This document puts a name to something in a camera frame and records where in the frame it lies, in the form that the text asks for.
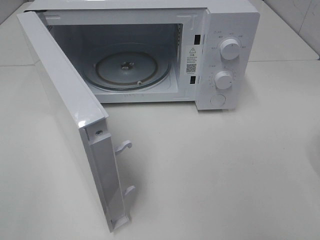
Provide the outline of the round white door button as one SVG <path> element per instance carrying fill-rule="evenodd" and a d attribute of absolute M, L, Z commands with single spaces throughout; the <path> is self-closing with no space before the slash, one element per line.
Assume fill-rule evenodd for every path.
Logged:
<path fill-rule="evenodd" d="M 222 107 L 226 102 L 226 97 L 223 94 L 215 94 L 211 97 L 210 103 L 216 108 Z"/>

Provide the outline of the white microwave door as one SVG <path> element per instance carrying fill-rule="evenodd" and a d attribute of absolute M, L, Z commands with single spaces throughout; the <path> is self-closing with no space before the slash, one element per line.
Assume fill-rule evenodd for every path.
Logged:
<path fill-rule="evenodd" d="M 129 221 L 125 201 L 135 189 L 122 189 L 116 156 L 132 143 L 114 146 L 108 113 L 33 11 L 17 16 L 52 114 L 67 147 L 75 155 L 110 232 Z"/>

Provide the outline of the white timer knob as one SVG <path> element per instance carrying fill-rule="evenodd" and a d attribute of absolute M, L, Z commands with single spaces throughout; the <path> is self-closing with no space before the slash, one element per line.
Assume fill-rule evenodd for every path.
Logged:
<path fill-rule="evenodd" d="M 214 84 L 219 90 L 226 90 L 232 86 L 233 83 L 233 75 L 230 71 L 224 70 L 218 72 L 214 78 Z"/>

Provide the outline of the glass microwave turntable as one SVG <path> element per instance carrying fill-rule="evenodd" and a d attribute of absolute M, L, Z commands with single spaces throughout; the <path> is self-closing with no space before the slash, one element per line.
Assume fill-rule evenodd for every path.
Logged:
<path fill-rule="evenodd" d="M 162 81 L 171 70 L 166 57 L 142 51 L 112 53 L 90 66 L 83 73 L 96 87 L 110 91 L 135 91 Z"/>

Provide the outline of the white warning label sticker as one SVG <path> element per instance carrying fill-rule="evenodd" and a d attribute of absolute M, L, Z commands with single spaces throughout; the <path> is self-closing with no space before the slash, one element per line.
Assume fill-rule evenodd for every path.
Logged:
<path fill-rule="evenodd" d="M 185 67 L 184 73 L 186 75 L 196 74 L 198 70 L 198 63 L 200 60 L 201 50 L 198 45 L 187 45 L 185 47 Z"/>

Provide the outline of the white microwave oven body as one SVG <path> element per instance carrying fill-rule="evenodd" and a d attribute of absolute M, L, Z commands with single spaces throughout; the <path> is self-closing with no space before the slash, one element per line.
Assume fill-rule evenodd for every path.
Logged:
<path fill-rule="evenodd" d="M 36 0 L 22 13 L 35 12 L 101 103 L 193 102 L 199 111 L 237 105 L 260 14 L 247 0 Z M 220 43 L 240 42 L 239 56 L 225 60 Z M 185 74 L 186 46 L 200 49 L 196 74 Z M 169 74 L 157 84 L 111 91 L 90 83 L 84 67 L 118 52 L 166 57 Z M 233 75 L 232 86 L 216 88 L 221 71 Z M 222 94 L 221 107 L 210 103 Z"/>

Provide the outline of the upper white power knob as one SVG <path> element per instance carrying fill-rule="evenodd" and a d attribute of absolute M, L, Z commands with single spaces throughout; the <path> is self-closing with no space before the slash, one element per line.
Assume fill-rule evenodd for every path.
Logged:
<path fill-rule="evenodd" d="M 235 37 L 228 37 L 219 45 L 220 55 L 225 60 L 234 60 L 240 55 L 241 43 Z"/>

